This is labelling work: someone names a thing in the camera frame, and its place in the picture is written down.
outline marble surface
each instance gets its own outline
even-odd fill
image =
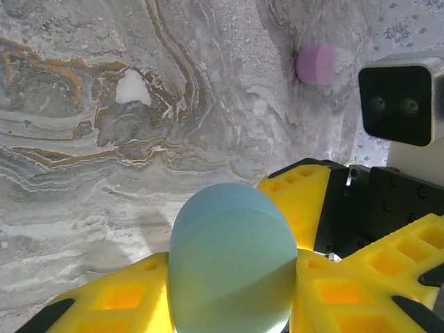
[[[167,250],[207,185],[351,160],[380,3],[1,0],[0,332]],[[329,87],[294,80],[312,42]]]

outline foam block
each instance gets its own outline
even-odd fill
[[[301,49],[296,60],[298,78],[309,85],[329,85],[334,75],[334,50],[327,44]]]
[[[260,191],[219,184],[181,209],[170,240],[169,296],[178,333],[280,333],[298,250]]]

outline white patch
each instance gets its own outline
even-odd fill
[[[117,83],[116,102],[118,104],[125,104],[132,101],[141,101],[145,105],[151,105],[151,97],[145,82],[139,73],[128,69],[125,72],[125,76]]]

